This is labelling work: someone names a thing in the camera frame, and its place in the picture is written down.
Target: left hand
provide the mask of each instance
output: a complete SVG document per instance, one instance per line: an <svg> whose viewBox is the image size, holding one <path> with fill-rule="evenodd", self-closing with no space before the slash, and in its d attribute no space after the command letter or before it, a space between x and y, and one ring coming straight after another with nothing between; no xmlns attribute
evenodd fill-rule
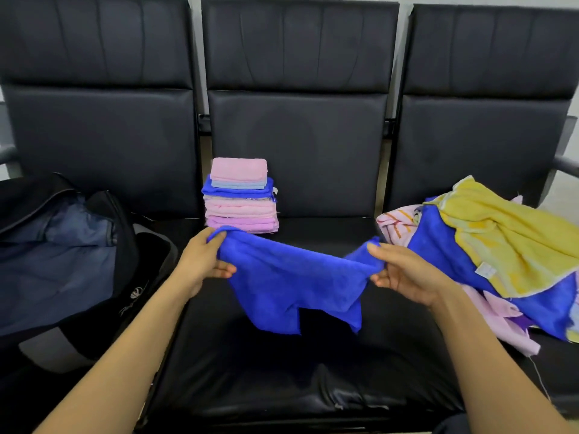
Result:
<svg viewBox="0 0 579 434"><path fill-rule="evenodd" d="M223 243L226 233L222 231L207 242L207 238L214 231L214 228L207 227L191 238L171 274L172 280L188 290L188 298L199 293L204 278L229 278L237 271L231 263L217 260L217 250Z"/></svg>

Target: right hand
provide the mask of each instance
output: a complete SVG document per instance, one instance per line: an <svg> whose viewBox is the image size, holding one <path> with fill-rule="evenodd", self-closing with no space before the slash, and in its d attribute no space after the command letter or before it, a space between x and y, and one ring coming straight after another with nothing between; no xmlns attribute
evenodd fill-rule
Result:
<svg viewBox="0 0 579 434"><path fill-rule="evenodd" d="M406 247L368 244L368 252L386 262L382 271L370 277L372 282L416 303L432 308L444 294L458 288L450 277Z"/></svg>

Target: chair armrest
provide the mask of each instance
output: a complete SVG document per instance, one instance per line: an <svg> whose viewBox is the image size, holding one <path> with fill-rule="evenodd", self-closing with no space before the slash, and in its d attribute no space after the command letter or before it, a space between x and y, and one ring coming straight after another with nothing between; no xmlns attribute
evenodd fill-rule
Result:
<svg viewBox="0 0 579 434"><path fill-rule="evenodd" d="M0 147L0 164L18 160L18 152L16 146Z"/></svg>
<svg viewBox="0 0 579 434"><path fill-rule="evenodd" d="M571 160L562 155L555 155L553 168L575 178L579 178L579 161Z"/></svg>

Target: bag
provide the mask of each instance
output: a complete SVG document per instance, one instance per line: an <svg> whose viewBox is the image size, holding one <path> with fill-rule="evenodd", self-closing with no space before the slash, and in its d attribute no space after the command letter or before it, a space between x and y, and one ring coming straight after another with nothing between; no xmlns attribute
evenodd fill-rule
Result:
<svg viewBox="0 0 579 434"><path fill-rule="evenodd" d="M54 373L92 365L177 257L108 191L57 174L0 182L0 351Z"/></svg>

